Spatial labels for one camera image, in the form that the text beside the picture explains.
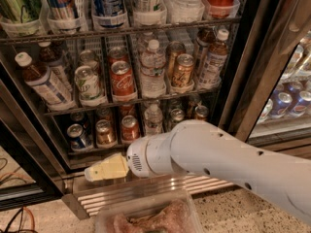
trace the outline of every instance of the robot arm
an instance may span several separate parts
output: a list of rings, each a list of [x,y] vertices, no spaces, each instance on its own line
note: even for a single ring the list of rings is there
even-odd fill
[[[311,225],[311,161],[247,145],[214,125],[179,123],[136,140],[127,164],[138,177],[209,176],[235,183]]]

